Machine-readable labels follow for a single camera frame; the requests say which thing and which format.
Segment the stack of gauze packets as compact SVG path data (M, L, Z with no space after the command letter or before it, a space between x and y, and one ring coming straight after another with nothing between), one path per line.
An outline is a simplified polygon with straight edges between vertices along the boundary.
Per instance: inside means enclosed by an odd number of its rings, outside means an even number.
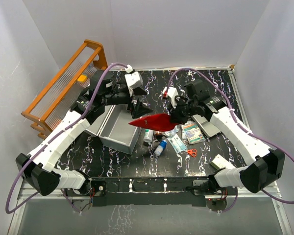
M205 137L203 136L199 126L195 122L188 121L185 124L181 125L181 129L184 137L189 144L196 144L205 141Z

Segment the red first aid pouch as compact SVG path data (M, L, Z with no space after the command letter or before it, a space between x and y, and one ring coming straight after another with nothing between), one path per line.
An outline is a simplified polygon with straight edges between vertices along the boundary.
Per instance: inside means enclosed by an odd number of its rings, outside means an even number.
M166 132L175 128L179 123L171 122L171 116L165 113L145 116L134 120L129 125L149 130Z

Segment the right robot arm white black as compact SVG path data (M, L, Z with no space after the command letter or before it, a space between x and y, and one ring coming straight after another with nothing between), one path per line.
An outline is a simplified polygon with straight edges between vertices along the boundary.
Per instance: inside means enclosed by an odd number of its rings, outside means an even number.
M169 112L172 123L185 124L189 117L200 115L217 127L243 157L246 166L223 168L209 175L204 186L214 194L226 187L245 187L257 193L282 175L285 154L273 150L267 144L251 136L251 131L231 115L221 96L210 96L202 81L185 85L187 97L178 94L174 87L165 87L162 95L170 101Z

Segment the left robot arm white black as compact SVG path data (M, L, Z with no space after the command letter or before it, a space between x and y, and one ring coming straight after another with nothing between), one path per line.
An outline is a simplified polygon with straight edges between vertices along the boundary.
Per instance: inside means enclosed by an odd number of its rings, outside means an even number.
M108 105L126 105L133 119L152 112L152 109L133 97L146 95L143 79L137 71L125 74L124 82L113 81L110 72L99 70L90 84L79 94L63 120L47 138L28 154L19 154L17 167L22 178L42 196L55 189L74 189L80 195L91 191L91 179L81 170L59 170L55 167L72 142L104 114Z

